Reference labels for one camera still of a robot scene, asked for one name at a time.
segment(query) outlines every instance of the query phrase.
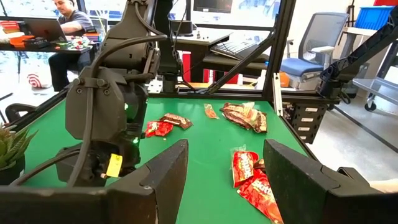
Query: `snack wrapper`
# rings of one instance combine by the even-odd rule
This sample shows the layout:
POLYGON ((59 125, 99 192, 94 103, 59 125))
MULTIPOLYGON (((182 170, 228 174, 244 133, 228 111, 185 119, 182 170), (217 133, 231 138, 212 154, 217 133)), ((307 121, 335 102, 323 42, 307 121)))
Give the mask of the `snack wrapper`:
POLYGON ((219 117, 217 116, 216 112, 213 110, 212 105, 210 105, 210 104, 205 104, 205 113, 206 113, 208 118, 219 119, 219 117))
POLYGON ((243 105, 225 103, 221 111, 224 112, 224 115, 226 115, 226 113, 228 112, 232 113, 234 114, 234 116, 237 116, 243 122, 237 122, 235 121, 235 119, 229 119, 226 116, 226 118, 229 119, 230 121, 234 123, 239 123, 239 125, 244 126, 246 129, 252 128, 256 130, 256 128, 259 127, 259 122, 261 121, 262 113, 258 110, 253 109, 253 107, 254 103, 244 103, 243 105))
POLYGON ((149 121, 145 136, 147 138, 152 136, 166 136, 173 130, 173 125, 162 121, 149 121))
POLYGON ((265 169, 266 164, 264 163, 264 159, 260 159, 259 161, 257 161, 253 167, 254 169, 265 169))
POLYGON ((192 122, 187 118, 183 118, 181 116, 170 113, 165 114, 160 120, 169 124, 179 126, 184 130, 188 129, 190 126, 193 125, 192 122))
POLYGON ((254 177, 246 181, 238 194, 260 210, 276 224, 283 224, 267 175, 261 170, 254 171, 254 177))
POLYGON ((254 125, 254 131, 257 133, 266 133, 268 132, 268 125, 267 125, 267 115, 265 113, 259 112, 257 114, 257 120, 254 125))
POLYGON ((254 175, 253 165, 259 155, 250 151, 235 151, 232 158, 232 175, 234 187, 239 187, 254 175))
POLYGON ((251 128, 251 125, 248 122, 246 122, 244 116, 241 113, 238 113, 236 111, 226 111, 223 113, 223 115, 226 119, 232 121, 232 123, 240 125, 244 129, 248 130, 251 128))

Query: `black pants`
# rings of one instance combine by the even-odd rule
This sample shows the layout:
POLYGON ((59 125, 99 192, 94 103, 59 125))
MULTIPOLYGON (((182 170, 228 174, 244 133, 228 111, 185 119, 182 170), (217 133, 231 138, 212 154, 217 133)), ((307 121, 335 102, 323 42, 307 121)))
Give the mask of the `black pants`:
POLYGON ((57 53, 49 58, 52 86, 54 91, 63 90, 68 84, 68 70, 78 70, 79 73, 90 65, 90 53, 61 54, 57 53))

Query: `blue bin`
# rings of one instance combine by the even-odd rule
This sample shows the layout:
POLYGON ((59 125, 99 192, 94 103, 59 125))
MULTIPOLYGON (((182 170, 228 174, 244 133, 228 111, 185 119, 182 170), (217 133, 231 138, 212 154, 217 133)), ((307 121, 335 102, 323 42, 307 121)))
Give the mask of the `blue bin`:
POLYGON ((361 7, 355 27, 378 30, 386 25, 393 8, 394 6, 361 7))

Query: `keyboard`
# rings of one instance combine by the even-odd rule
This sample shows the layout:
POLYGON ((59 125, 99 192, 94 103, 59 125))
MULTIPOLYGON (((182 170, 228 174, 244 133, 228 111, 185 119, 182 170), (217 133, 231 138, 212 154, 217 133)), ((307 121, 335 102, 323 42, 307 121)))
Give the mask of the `keyboard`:
MULTIPOLYGON (((210 50, 215 54, 223 55, 236 60, 243 60, 257 47, 257 44, 252 44, 249 42, 222 42, 212 46, 210 50)), ((268 56, 263 54, 257 59, 255 62, 264 62, 268 60, 268 56)))

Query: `green mat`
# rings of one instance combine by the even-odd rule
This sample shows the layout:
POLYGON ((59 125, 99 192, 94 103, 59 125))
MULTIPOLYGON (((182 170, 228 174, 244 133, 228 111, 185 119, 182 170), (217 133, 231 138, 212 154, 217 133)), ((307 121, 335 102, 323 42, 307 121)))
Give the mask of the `green mat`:
MULTIPOLYGON (((188 139, 189 160, 187 181, 178 213, 177 223, 271 223, 261 212, 236 193, 231 176, 231 151, 246 145, 247 150, 262 157, 265 139, 275 139, 305 154, 300 144, 273 112, 268 102, 256 102, 255 108, 267 113, 267 134, 257 134, 233 124, 222 116, 219 109, 225 100, 160 99, 151 98, 146 122, 157 120, 166 113, 179 114, 190 119, 188 130, 174 127, 165 137, 151 137, 141 141, 141 161, 145 163, 179 139, 188 139), (209 119, 204 104, 213 105, 220 119, 209 119)), ((60 103, 32 123, 30 131, 39 130, 27 152, 27 170, 33 169, 56 155, 65 146, 78 143, 65 130, 65 103, 60 103)), ((26 184, 32 187, 61 187, 55 167, 40 173, 26 184)))

